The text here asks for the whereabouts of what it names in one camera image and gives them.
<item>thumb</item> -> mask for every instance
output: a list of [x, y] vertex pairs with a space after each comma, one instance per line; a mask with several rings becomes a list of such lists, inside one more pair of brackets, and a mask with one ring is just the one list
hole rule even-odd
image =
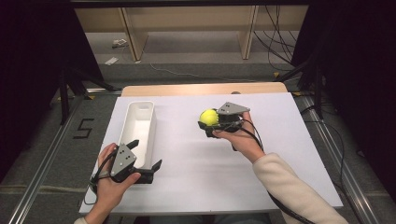
[[131, 187], [136, 181], [140, 178], [141, 174], [139, 173], [133, 173], [129, 175], [121, 184], [127, 190], [129, 187]]

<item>gray floor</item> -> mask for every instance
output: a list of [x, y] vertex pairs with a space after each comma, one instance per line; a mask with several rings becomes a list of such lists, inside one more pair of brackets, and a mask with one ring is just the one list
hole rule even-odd
[[[286, 42], [293, 44], [289, 33], [282, 33]], [[127, 85], [173, 84], [173, 83], [206, 83], [206, 82], [248, 82], [271, 81], [274, 73], [290, 69], [291, 66], [270, 54], [253, 38], [250, 58], [241, 59], [236, 33], [234, 32], [187, 32], [187, 33], [152, 33], [149, 35], [142, 60], [134, 62], [128, 48], [112, 49], [114, 39], [125, 38], [123, 34], [87, 34], [92, 45], [97, 62], [106, 82], [120, 87]], [[280, 46], [273, 45], [278, 52], [283, 52]], [[112, 57], [119, 60], [108, 66], [104, 62]], [[295, 90], [295, 82], [286, 82], [288, 89]], [[95, 88], [91, 83], [87, 87]], [[82, 203], [85, 188], [92, 168], [102, 145], [106, 133], [112, 106], [118, 95], [109, 93], [91, 93], [95, 97], [82, 100], [70, 122], [66, 134], [59, 145], [48, 173], [31, 204], [24, 223], [72, 223], [77, 217], [79, 205]], [[311, 103], [310, 96], [296, 97], [295, 102], [302, 111]], [[324, 121], [327, 125], [307, 122], [306, 126], [318, 149], [320, 157], [328, 170], [330, 177], [339, 183], [339, 171], [332, 159], [329, 146], [322, 138], [319, 126], [328, 127], [334, 145], [345, 150], [346, 167], [353, 174], [353, 179], [361, 188], [363, 196], [372, 208], [376, 222], [394, 223], [396, 220], [396, 205], [389, 197], [367, 161], [359, 156], [359, 149], [354, 142], [344, 122], [336, 115], [331, 99], [325, 94], [322, 98]], [[315, 112], [303, 114], [306, 121], [315, 120]], [[83, 119], [90, 119], [84, 123], [92, 128], [88, 138], [77, 139], [76, 136], [86, 134], [78, 130]], [[40, 162], [51, 148], [52, 140], [56, 136], [61, 120], [61, 106], [54, 96], [51, 109], [48, 111], [41, 125], [32, 137], [30, 148], [24, 150], [15, 161], [0, 185], [0, 223], [6, 223], [16, 209], [26, 187], [40, 166]], [[356, 202], [353, 192], [344, 194], [339, 191], [344, 207], [339, 212], [350, 223], [359, 223], [352, 207]], [[108, 223], [132, 223], [133, 217], [111, 216]], [[271, 213], [273, 223], [284, 223], [278, 212]]]

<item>cabinet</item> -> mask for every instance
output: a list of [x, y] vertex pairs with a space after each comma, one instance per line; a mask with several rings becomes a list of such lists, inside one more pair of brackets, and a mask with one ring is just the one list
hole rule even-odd
[[[134, 60], [143, 53], [149, 32], [236, 31], [241, 57], [248, 59], [254, 31], [274, 30], [275, 6], [77, 8], [85, 32], [124, 32]], [[300, 30], [307, 6], [282, 6], [281, 30]]]

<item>metal rail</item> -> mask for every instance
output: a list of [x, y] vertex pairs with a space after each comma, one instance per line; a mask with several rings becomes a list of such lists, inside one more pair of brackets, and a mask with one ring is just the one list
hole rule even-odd
[[[312, 101], [311, 98], [309, 99], [304, 99], [304, 103], [306, 106], [311, 106], [314, 102]], [[312, 111], [310, 113], [311, 118], [314, 121], [320, 122], [320, 119], [318, 118], [318, 115]], [[341, 149], [335, 144], [334, 139], [332, 138], [332, 135], [329, 132], [329, 129], [326, 127], [326, 125], [321, 125], [319, 123], [316, 123], [316, 127], [318, 129], [319, 134], [321, 135], [323, 142], [326, 145], [326, 148], [328, 149], [332, 160], [336, 164], [336, 167], [339, 172], [341, 172], [341, 162], [343, 162], [343, 170], [342, 170], [342, 175], [343, 175], [343, 182], [344, 185], [346, 186], [346, 189], [348, 190], [350, 197], [355, 204], [355, 207], [358, 211], [358, 213], [361, 216], [361, 219], [364, 223], [367, 224], [376, 224], [379, 223], [377, 217], [375, 216], [375, 213], [373, 211], [373, 207], [370, 205], [370, 202], [367, 200], [366, 196], [364, 195], [363, 190], [361, 189], [359, 183], [353, 176], [351, 170], [349, 169], [349, 166], [347, 165], [345, 160], [342, 160], [343, 157], [343, 152]]]
[[53, 162], [53, 159], [55, 158], [56, 154], [58, 153], [58, 150], [60, 148], [60, 145], [62, 141], [64, 140], [64, 134], [67, 132], [70, 122], [75, 115], [79, 105], [81, 102], [84, 100], [84, 96], [76, 96], [75, 99], [73, 100], [73, 104], [70, 108], [70, 116], [62, 125], [58, 132], [56, 133], [54, 139], [52, 140], [52, 143], [49, 146], [49, 149], [43, 159], [43, 161], [40, 163], [40, 166], [38, 167], [37, 171], [35, 172], [35, 175], [30, 182], [29, 186], [27, 187], [26, 191], [23, 193], [23, 196], [21, 197], [18, 205], [16, 206], [10, 221], [8, 222], [9, 224], [19, 224], [23, 223], [25, 220], [30, 208], [32, 207], [32, 204], [35, 200], [35, 196], [37, 195], [41, 184], [43, 183], [51, 165]]

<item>white table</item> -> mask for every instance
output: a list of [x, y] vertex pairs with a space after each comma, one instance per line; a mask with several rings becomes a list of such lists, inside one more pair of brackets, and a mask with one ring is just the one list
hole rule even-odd
[[[289, 93], [120, 97], [102, 148], [118, 142], [127, 105], [155, 104], [157, 129], [152, 162], [163, 160], [151, 185], [129, 188], [114, 214], [133, 216], [264, 212], [277, 209], [251, 163], [226, 140], [207, 138], [197, 120], [225, 102], [249, 107], [266, 153], [279, 154], [331, 206], [342, 202]], [[87, 202], [94, 201], [88, 191]], [[91, 210], [83, 204], [81, 214]]]

